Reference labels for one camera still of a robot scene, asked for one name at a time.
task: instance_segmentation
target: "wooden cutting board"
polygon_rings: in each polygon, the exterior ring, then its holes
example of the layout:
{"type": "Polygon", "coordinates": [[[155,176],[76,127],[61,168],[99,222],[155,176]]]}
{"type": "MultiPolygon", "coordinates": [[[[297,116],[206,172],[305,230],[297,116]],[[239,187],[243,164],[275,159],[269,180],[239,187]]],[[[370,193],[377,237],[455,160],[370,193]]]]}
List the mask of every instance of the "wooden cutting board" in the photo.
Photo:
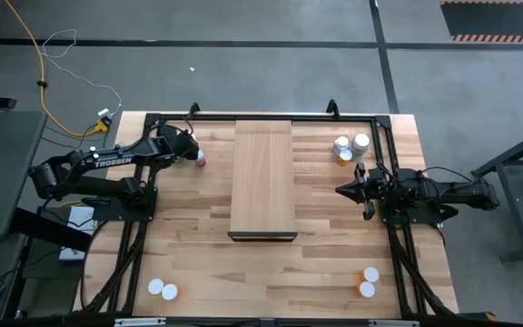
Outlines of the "wooden cutting board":
{"type": "Polygon", "coordinates": [[[230,232],[294,232],[290,121],[238,121],[230,232]]]}

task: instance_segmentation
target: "wooden board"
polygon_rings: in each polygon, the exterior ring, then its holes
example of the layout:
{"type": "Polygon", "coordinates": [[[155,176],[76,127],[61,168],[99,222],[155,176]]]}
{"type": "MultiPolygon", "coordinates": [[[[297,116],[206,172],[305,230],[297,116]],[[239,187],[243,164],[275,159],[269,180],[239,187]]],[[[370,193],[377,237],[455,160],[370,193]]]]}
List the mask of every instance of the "wooden board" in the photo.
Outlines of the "wooden board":
{"type": "Polygon", "coordinates": [[[231,232],[293,232],[290,121],[235,123],[231,232]]]}
{"type": "MultiPolygon", "coordinates": [[[[145,114],[123,113],[116,135],[118,144],[130,144],[141,135],[145,114]]],[[[392,115],[391,121],[399,165],[424,169],[414,117],[392,115]]],[[[291,125],[295,228],[299,232],[293,243],[234,243],[227,236],[235,124],[202,122],[193,126],[207,165],[198,168],[193,162],[185,162],[157,175],[159,202],[144,246],[135,315],[400,317],[384,225],[378,215],[363,221],[362,206],[334,192],[336,186],[353,179],[354,167],[336,164],[332,141],[341,135],[370,135],[367,124],[291,125]],[[364,300],[354,292],[354,284],[356,273],[368,266],[379,269],[381,279],[374,298],[364,300]],[[179,286],[181,295],[176,302],[165,302],[148,293],[148,282],[156,277],[179,286]]],[[[386,144],[383,152],[388,153],[386,144]]],[[[367,169],[375,167],[374,158],[371,147],[363,157],[367,169]]],[[[132,176],[133,169],[111,168],[108,178],[132,176]]],[[[113,271],[122,228],[122,223],[108,223],[92,244],[84,274],[87,301],[113,271]]],[[[456,312],[439,234],[428,226],[413,225],[413,237],[422,275],[456,312]]],[[[121,297],[128,285],[127,275],[123,280],[121,297]]],[[[415,308],[408,278],[406,285],[411,308],[415,308]]]]}

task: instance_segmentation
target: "butcher block tabletop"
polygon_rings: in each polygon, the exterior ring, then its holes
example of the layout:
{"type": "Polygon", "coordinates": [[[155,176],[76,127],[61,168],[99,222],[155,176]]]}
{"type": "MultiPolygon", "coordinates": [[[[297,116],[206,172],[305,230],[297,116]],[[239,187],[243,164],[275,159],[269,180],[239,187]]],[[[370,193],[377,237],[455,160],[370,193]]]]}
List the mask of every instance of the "butcher block tabletop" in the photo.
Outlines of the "butcher block tabletop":
{"type": "MultiPolygon", "coordinates": [[[[117,144],[131,144],[143,130],[146,112],[124,112],[117,144]]],[[[424,169],[415,118],[391,115],[401,168],[424,169]]],[[[185,122],[171,122],[181,128],[185,122]]],[[[176,163],[157,174],[158,203],[148,225],[133,314],[135,316],[399,318],[387,229],[378,214],[362,219],[362,205],[334,192],[353,180],[355,164],[338,166],[331,151],[339,136],[366,134],[370,125],[292,122],[295,230],[292,243],[235,243],[228,236],[232,203],[235,122],[192,122],[207,164],[176,163]],[[370,299],[356,292],[357,275],[375,267],[380,279],[370,299]],[[148,292],[160,278],[179,288],[175,301],[148,292]]],[[[381,140],[384,132],[380,131],[381,140]]],[[[388,152],[382,142],[386,165],[388,152]]],[[[362,157],[375,168],[372,144],[362,157]]],[[[107,178],[133,176],[134,167],[111,168],[107,178]]],[[[89,302],[113,272],[123,223],[110,222],[97,234],[84,269],[89,302]]],[[[421,274],[438,297],[457,312],[449,265],[439,233],[413,225],[421,274]]],[[[411,308],[412,282],[404,271],[411,308]]],[[[123,278],[123,304],[128,274],[123,278]]]]}

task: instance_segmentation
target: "concrete floor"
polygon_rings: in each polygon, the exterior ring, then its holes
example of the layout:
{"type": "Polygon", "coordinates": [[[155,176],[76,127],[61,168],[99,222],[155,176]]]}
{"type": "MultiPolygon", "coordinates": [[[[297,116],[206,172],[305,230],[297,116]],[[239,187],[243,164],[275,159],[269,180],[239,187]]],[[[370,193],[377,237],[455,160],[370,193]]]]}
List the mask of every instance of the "concrete floor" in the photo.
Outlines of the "concrete floor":
{"type": "MultiPolygon", "coordinates": [[[[368,0],[14,3],[39,37],[76,28],[82,38],[375,41],[368,0]]],[[[379,6],[387,42],[450,42],[439,1],[379,0],[379,6]]],[[[2,2],[0,36],[25,36],[2,2]]],[[[468,173],[523,139],[523,51],[392,50],[389,60],[400,112],[415,114],[427,166],[468,173]]],[[[113,86],[124,110],[186,110],[197,101],[203,110],[322,112],[334,98],[343,112],[389,112],[376,49],[75,47],[58,62],[113,86]]],[[[0,45],[0,96],[16,98],[17,110],[39,110],[38,75],[32,47],[0,45]]],[[[116,105],[110,92],[52,66],[47,76],[48,106],[75,130],[116,105]]],[[[35,161],[66,150],[41,142],[35,161]]],[[[430,176],[453,179],[435,171],[430,176]]],[[[523,263],[503,265],[498,258],[521,244],[497,177],[488,178],[502,205],[489,213],[461,208],[446,223],[455,292],[462,312],[488,311],[523,322],[523,263]]],[[[33,210],[42,201],[30,186],[21,205],[33,210]]],[[[45,283],[41,289],[58,287],[45,283]]],[[[31,297],[40,303],[32,312],[69,310],[59,301],[41,300],[42,290],[31,297]]]]}

